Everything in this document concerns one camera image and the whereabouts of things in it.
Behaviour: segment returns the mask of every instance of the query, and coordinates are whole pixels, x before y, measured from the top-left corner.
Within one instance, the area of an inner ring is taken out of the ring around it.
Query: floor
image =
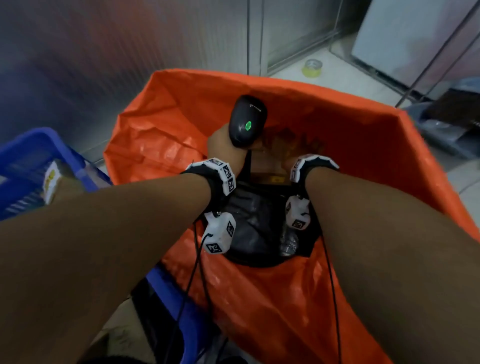
[[[328,48],[320,49],[273,74],[272,77],[329,87],[394,106],[400,100],[400,94],[341,59],[341,57],[349,56],[355,36],[351,35],[335,42],[332,46],[335,54],[331,53]],[[305,61],[312,58],[323,63],[322,72],[317,78],[307,78],[301,72]],[[410,104],[411,102],[406,100],[402,107]],[[480,163],[478,161],[465,162],[433,147],[430,147],[430,150],[447,173],[453,188],[459,192],[477,226],[480,226]],[[211,351],[200,362],[215,363],[223,341],[224,337],[215,340]],[[228,342],[226,345],[222,358],[229,355],[240,355],[248,363],[257,363],[232,342]]]

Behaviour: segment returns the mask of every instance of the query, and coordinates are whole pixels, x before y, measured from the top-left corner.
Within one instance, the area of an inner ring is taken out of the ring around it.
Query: black scanner
[[[242,95],[235,102],[228,133],[232,144],[237,148],[246,148],[260,137],[267,120],[267,108],[256,97]]]

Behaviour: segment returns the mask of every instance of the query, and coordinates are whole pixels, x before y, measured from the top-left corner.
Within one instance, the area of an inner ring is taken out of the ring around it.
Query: forearm
[[[480,246],[399,190],[318,168],[306,188],[342,291],[398,363],[465,363],[479,336]]]
[[[209,200],[208,182],[184,174],[107,188],[2,222],[3,360],[75,362]]]

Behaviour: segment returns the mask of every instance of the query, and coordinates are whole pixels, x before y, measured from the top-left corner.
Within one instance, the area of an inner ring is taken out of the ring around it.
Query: orange bag
[[[480,239],[405,112],[274,78],[191,70],[154,73],[118,117],[105,151],[112,181],[170,176],[193,160],[205,159],[208,136],[229,121],[235,100],[243,94],[265,103],[266,127],[288,127],[319,138],[325,144],[324,154],[343,173],[411,194]],[[184,289],[195,261],[193,244],[188,230],[162,258]],[[310,258],[295,257],[273,268],[238,266],[222,255],[203,254],[202,259],[214,319],[241,348],[265,364],[337,363],[332,292],[321,243],[315,244]],[[334,279],[343,363],[389,363]],[[198,271],[190,296],[206,307]]]

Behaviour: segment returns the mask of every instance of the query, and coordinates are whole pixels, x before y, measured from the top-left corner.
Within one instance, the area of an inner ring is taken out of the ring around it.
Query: blue plastic basket
[[[99,189],[85,171],[88,161],[65,145],[54,130],[32,129],[0,147],[0,220],[44,205],[41,196],[43,180],[54,159],[68,164],[87,192]],[[111,184],[106,174],[99,169],[96,172]],[[176,318],[184,293],[173,277],[155,267],[148,273],[147,280],[172,317]],[[194,363],[200,350],[210,340],[210,320],[188,298],[179,327],[184,341],[180,363]]]

